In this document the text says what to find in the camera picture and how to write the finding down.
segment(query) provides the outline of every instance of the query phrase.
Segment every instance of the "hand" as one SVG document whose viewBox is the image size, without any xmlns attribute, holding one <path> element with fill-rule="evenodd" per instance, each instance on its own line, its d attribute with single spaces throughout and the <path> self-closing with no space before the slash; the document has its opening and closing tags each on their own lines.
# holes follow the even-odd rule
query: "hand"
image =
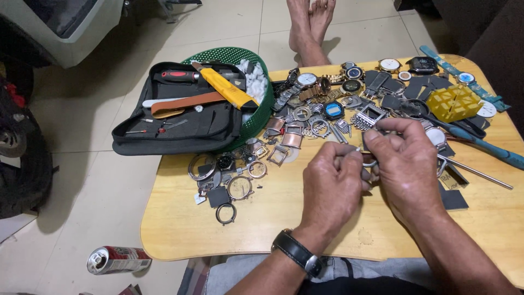
<svg viewBox="0 0 524 295">
<path fill-rule="evenodd" d="M 303 172 L 304 210 L 299 228 L 323 237 L 325 247 L 357 209 L 362 190 L 369 190 L 361 179 L 362 154 L 356 150 L 352 145 L 326 142 Z"/>
<path fill-rule="evenodd" d="M 364 141 L 379 163 L 379 175 L 393 212 L 403 222 L 445 214 L 436 177 L 437 150 L 422 124 L 410 119 L 384 119 L 383 130 L 401 132 L 403 138 L 368 130 Z"/>
</svg>

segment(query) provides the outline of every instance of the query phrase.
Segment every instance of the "red can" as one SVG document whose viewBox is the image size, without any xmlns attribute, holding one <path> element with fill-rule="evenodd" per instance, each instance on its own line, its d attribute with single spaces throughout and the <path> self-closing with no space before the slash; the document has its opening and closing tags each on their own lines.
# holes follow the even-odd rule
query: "red can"
<svg viewBox="0 0 524 295">
<path fill-rule="evenodd" d="M 141 248 L 104 246 L 89 255 L 88 271 L 94 275 L 135 272 L 148 268 L 151 261 Z"/>
</svg>

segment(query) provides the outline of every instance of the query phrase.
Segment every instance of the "wooden table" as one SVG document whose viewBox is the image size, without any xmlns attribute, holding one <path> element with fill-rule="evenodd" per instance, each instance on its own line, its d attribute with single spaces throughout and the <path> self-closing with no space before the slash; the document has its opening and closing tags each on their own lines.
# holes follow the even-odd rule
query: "wooden table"
<svg viewBox="0 0 524 295">
<path fill-rule="evenodd" d="M 478 83 L 493 92 L 481 70 L 471 61 L 453 55 L 442 56 L 459 70 L 475 75 Z M 400 59 L 402 64 L 408 59 Z M 358 63 L 365 70 L 373 62 Z M 337 74 L 340 66 L 312 67 L 301 72 Z M 288 71 L 271 72 L 272 81 L 285 80 Z M 349 120 L 352 113 L 346 114 Z M 486 141 L 524 154 L 524 142 L 506 113 L 497 114 L 487 130 Z M 353 132 L 350 144 L 360 145 L 362 137 Z M 267 163 L 268 175 L 253 181 L 255 193 L 235 202 L 234 223 L 222 226 L 208 202 L 196 205 L 197 184 L 187 174 L 194 155 L 164 156 L 147 204 L 140 236 L 148 254 L 158 260 L 192 257 L 268 253 L 271 242 L 283 228 L 298 226 L 302 213 L 302 170 L 324 143 L 304 138 L 299 157 L 281 168 Z M 450 215 L 486 251 L 513 284 L 524 287 L 524 171 L 509 166 L 474 147 L 450 142 L 455 160 L 500 179 L 515 189 L 461 170 L 470 185 L 461 189 L 470 208 Z M 325 251 L 326 255 L 384 260 L 421 257 L 407 231 L 395 220 L 379 187 L 363 197 L 361 209 Z"/>
</svg>

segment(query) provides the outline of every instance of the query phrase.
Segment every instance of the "tile floor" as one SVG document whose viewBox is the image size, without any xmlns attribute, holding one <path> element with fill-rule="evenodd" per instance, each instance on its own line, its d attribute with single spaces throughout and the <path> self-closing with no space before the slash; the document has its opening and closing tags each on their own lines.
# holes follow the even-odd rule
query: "tile floor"
<svg viewBox="0 0 524 295">
<path fill-rule="evenodd" d="M 141 246 L 140 220 L 160 161 L 115 154 L 111 130 L 131 114 L 157 62 L 237 46 L 257 52 L 269 70 L 296 66 L 284 0 L 203 2 L 178 5 L 180 21 L 166 24 L 156 1 L 141 0 L 140 26 L 123 18 L 80 65 L 37 72 L 30 107 L 60 171 L 40 216 L 0 245 L 0 292 L 118 294 L 130 283 L 147 295 L 178 290 L 187 261 L 154 261 L 141 277 L 94 276 L 85 269 L 99 246 Z M 424 44 L 453 50 L 440 20 L 399 14 L 391 0 L 339 0 L 323 47 L 341 64 L 414 56 Z"/>
</svg>

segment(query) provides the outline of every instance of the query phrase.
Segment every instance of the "gray pants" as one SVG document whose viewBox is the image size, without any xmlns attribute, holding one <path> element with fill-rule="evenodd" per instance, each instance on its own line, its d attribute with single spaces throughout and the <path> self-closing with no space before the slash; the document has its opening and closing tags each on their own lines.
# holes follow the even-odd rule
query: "gray pants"
<svg viewBox="0 0 524 295">
<path fill-rule="evenodd" d="M 227 262 L 212 267 L 205 285 L 206 295 L 222 295 L 228 292 L 248 273 L 257 267 L 268 255 L 238 255 L 229 257 Z M 342 259 L 323 257 L 324 269 L 318 278 L 309 277 L 314 283 L 327 282 L 339 277 L 355 279 L 395 277 L 404 281 L 435 290 L 435 280 L 428 263 L 423 258 L 396 258 L 386 261 L 369 261 L 360 259 Z"/>
</svg>

